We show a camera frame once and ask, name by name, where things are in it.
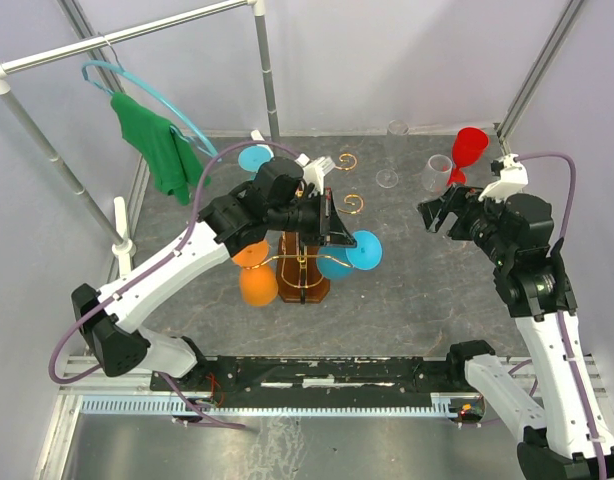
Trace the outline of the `silver clothes rail frame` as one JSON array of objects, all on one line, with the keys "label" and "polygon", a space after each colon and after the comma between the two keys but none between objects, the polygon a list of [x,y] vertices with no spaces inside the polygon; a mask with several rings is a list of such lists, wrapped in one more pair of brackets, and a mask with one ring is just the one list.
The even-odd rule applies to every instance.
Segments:
[{"label": "silver clothes rail frame", "polygon": [[[238,6],[114,48],[123,67],[195,125],[214,129],[228,106],[261,100],[254,10]],[[0,61],[73,41],[51,1],[0,1]],[[15,74],[13,94],[104,212],[129,191],[138,155],[120,135],[109,97],[86,82],[79,54]],[[127,80],[123,88],[172,116]],[[58,169],[0,99],[0,278],[101,273],[111,241]]]}]

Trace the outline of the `red wine glass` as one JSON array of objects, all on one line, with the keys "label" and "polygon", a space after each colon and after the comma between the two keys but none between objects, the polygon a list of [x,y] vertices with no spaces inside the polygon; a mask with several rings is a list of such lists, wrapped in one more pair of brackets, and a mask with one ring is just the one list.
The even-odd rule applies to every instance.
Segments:
[{"label": "red wine glass", "polygon": [[454,141],[451,158],[453,167],[447,185],[464,184],[463,170],[476,163],[489,145],[488,135],[476,127],[462,128]]}]

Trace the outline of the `brown wooden rack base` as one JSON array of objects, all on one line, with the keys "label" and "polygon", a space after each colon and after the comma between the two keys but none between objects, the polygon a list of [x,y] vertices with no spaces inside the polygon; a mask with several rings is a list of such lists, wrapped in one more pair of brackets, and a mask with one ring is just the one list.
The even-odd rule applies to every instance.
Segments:
[{"label": "brown wooden rack base", "polygon": [[278,295],[289,304],[319,304],[330,291],[330,280],[317,269],[318,247],[304,246],[296,233],[284,232],[278,242]]}]

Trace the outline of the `clear wine glass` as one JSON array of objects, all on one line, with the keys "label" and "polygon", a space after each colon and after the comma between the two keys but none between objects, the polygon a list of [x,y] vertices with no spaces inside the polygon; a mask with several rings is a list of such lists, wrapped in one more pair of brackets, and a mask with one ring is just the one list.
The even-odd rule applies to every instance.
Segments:
[{"label": "clear wine glass", "polygon": [[443,192],[449,181],[453,169],[452,160],[441,154],[432,155],[421,175],[421,183],[425,190],[430,193]]},{"label": "clear wine glass", "polygon": [[376,182],[381,188],[391,189],[398,183],[396,164],[406,148],[408,133],[409,126],[403,120],[392,120],[388,124],[384,143],[384,164],[376,174]]}]

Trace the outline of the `blue front wine glass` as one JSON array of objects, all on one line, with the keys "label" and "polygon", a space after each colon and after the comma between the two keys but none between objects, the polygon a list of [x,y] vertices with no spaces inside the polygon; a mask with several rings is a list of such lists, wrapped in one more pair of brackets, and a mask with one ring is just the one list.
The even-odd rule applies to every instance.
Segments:
[{"label": "blue front wine glass", "polygon": [[383,255],[378,237],[367,230],[353,233],[355,247],[326,246],[319,249],[316,266],[328,280],[342,280],[355,270],[368,271],[376,268]]}]

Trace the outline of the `light blue back glass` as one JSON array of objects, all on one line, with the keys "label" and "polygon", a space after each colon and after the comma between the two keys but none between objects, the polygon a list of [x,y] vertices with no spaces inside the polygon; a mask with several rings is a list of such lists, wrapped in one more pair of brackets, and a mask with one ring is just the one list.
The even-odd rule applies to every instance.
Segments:
[{"label": "light blue back glass", "polygon": [[257,173],[260,167],[273,156],[270,148],[265,145],[253,145],[243,149],[238,155],[239,166],[247,172]]}]

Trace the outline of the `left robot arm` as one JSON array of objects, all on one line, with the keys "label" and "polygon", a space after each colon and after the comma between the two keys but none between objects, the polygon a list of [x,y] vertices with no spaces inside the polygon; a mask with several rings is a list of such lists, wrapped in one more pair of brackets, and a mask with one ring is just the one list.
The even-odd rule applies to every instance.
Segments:
[{"label": "left robot arm", "polygon": [[83,284],[74,290],[81,335],[105,375],[139,367],[165,373],[186,390],[202,387],[208,368],[198,347],[151,331],[144,321],[191,280],[270,231],[296,233],[311,247],[356,246],[324,182],[334,168],[329,157],[274,157],[254,179],[211,200],[187,230],[129,274],[98,289]]}]

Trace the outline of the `green cloth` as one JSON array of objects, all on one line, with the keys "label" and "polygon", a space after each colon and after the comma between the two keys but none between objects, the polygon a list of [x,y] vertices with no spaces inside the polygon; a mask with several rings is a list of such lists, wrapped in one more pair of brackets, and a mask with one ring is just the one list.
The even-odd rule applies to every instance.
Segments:
[{"label": "green cloth", "polygon": [[189,142],[167,118],[143,107],[129,95],[114,93],[110,101],[122,138],[147,162],[156,189],[188,205],[190,189],[196,188],[204,167]]}]

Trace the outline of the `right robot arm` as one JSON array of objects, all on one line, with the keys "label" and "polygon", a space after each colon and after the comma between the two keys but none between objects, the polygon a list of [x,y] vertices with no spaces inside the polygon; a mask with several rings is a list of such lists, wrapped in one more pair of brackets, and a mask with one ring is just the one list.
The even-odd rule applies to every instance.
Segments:
[{"label": "right robot arm", "polygon": [[455,390],[474,387],[517,442],[527,479],[614,479],[614,436],[599,408],[579,344],[577,302],[552,243],[552,207],[515,193],[454,185],[417,207],[429,232],[447,215],[449,238],[473,242],[492,262],[496,292],[528,348],[542,401],[535,402],[484,341],[451,347],[444,367]]}]

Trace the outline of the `blue clothes hanger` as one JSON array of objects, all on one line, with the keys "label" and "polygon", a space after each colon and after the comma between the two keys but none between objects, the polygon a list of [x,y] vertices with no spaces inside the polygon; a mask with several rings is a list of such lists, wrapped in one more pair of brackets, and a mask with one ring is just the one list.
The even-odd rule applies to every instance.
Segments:
[{"label": "blue clothes hanger", "polygon": [[197,127],[180,109],[178,109],[173,103],[171,103],[168,99],[166,99],[160,92],[158,92],[151,85],[143,81],[141,78],[137,77],[133,73],[127,71],[120,59],[114,50],[111,42],[107,39],[105,35],[102,36],[104,40],[104,45],[107,46],[113,53],[115,62],[110,63],[109,61],[103,60],[89,60],[85,62],[81,66],[81,74],[83,79],[107,93],[109,96],[114,94],[114,90],[110,87],[104,86],[102,83],[98,81],[94,81],[90,78],[88,69],[89,68],[98,68],[105,71],[112,72],[123,79],[129,81],[134,86],[137,86],[140,90],[145,92],[152,99],[156,100],[159,104],[165,107],[170,113],[172,113],[187,129],[190,131],[190,134],[185,134],[176,124],[171,127],[173,134],[190,144],[193,148],[200,151],[201,153],[207,155],[208,157],[213,157],[218,154],[218,150],[213,145],[213,143],[208,139],[208,137],[204,134],[204,132]]}]

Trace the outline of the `orange wine glass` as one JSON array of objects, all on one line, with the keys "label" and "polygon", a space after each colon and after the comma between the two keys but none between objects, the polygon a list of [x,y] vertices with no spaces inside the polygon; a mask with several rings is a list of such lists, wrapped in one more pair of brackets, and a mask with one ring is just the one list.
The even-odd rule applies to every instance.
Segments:
[{"label": "orange wine glass", "polygon": [[266,240],[246,246],[232,261],[241,268],[239,287],[242,299],[248,305],[262,307],[270,304],[278,295],[275,272],[265,264],[269,254]]}]

